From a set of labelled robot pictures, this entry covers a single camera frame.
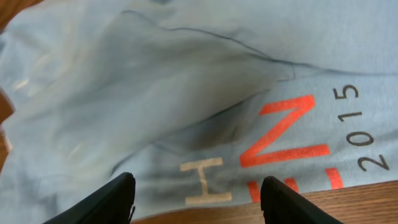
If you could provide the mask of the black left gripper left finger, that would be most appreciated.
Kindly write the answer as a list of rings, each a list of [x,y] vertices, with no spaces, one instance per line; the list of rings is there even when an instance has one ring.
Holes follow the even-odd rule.
[[[135,212],[136,180],[123,172],[44,224],[129,224]]]

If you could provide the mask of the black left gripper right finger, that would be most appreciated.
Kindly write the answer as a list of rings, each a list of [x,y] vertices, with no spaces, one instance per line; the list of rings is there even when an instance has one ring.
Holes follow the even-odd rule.
[[[265,224],[341,224],[273,176],[262,183],[261,210]]]

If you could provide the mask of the light blue printed t-shirt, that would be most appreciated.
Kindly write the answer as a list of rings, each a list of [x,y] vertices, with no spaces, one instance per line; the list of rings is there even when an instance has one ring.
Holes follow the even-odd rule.
[[[1,222],[122,174],[136,218],[397,179],[397,1],[44,1],[1,32]]]

